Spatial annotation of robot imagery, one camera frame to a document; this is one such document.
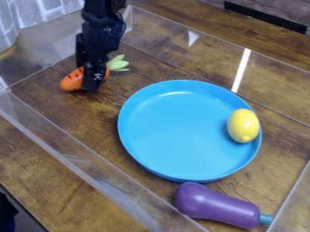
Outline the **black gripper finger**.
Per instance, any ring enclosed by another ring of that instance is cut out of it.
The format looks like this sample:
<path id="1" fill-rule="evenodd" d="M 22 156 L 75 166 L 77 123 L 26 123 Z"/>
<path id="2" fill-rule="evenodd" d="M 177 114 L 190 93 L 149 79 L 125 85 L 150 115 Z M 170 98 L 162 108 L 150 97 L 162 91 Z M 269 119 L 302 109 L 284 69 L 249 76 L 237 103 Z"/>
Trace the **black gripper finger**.
<path id="1" fill-rule="evenodd" d="M 85 91 L 97 91 L 105 82 L 107 72 L 107 60 L 85 62 L 85 74 L 82 88 Z"/>
<path id="2" fill-rule="evenodd" d="M 87 63 L 89 55 L 85 48 L 85 39 L 82 34 L 77 34 L 75 36 L 75 60 L 77 66 L 82 67 Z"/>

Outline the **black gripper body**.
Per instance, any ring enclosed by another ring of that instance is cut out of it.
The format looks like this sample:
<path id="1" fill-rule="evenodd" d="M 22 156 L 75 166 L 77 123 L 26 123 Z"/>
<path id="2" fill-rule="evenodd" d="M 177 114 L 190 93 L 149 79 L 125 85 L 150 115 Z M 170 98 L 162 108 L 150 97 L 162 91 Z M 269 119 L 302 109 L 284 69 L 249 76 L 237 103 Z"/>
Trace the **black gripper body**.
<path id="1" fill-rule="evenodd" d="M 109 60 L 109 53 L 119 49 L 126 22 L 121 10 L 126 0 L 85 0 L 82 10 L 83 31 L 87 61 Z"/>

